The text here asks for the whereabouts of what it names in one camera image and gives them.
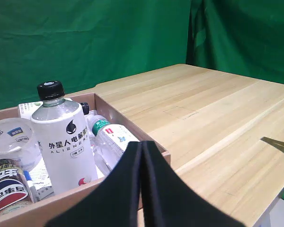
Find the can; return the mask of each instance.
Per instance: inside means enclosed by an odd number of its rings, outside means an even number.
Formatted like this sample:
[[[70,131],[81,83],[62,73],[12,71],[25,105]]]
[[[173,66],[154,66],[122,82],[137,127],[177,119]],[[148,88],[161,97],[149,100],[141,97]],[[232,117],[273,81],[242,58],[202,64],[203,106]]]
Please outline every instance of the can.
[[[12,159],[0,159],[0,216],[32,204],[22,169]]]

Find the black bottle cap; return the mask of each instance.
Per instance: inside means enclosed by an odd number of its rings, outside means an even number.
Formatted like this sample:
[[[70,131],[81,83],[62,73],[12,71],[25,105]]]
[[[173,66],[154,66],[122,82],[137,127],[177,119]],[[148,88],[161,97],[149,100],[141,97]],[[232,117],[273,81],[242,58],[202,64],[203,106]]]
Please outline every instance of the black bottle cap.
[[[89,104],[88,103],[80,103],[82,106],[82,110],[84,115],[89,114]]]
[[[37,86],[40,100],[46,101],[65,95],[62,83],[57,80],[48,81]]]

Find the white bottle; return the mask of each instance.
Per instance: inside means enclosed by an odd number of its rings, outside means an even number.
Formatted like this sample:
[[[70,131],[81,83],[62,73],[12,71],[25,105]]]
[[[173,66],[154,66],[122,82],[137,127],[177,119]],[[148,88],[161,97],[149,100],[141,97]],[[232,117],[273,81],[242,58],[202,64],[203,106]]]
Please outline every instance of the white bottle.
[[[120,124],[111,124],[105,117],[95,115],[88,119],[88,127],[96,136],[97,150],[110,169],[113,169],[130,141],[139,140]]]
[[[32,115],[44,163],[55,194],[98,178],[87,126],[79,103],[65,100],[61,82],[37,87],[43,105]]]

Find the wooden table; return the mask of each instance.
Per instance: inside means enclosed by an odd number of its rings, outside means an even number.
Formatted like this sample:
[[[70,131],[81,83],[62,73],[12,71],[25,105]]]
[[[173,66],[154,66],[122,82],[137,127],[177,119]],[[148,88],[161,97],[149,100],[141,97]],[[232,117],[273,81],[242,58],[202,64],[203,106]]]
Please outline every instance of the wooden table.
[[[179,64],[86,91],[167,148],[191,189],[247,226],[284,188],[282,84]]]

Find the plastic container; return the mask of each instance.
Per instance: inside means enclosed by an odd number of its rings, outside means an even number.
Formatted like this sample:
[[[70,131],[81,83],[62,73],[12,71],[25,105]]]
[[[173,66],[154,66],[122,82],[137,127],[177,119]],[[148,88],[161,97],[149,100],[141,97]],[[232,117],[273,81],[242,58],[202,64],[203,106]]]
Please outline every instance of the plastic container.
[[[118,163],[130,141],[139,141],[127,128],[120,124],[111,124],[105,117],[95,115],[89,119],[88,127],[96,136],[95,155],[103,157],[111,170]]]
[[[32,170],[41,153],[31,122],[22,118],[0,120],[0,159],[13,159],[23,170]]]
[[[65,100],[61,82],[37,87],[43,105],[31,121],[55,194],[98,178],[87,126],[79,103]]]

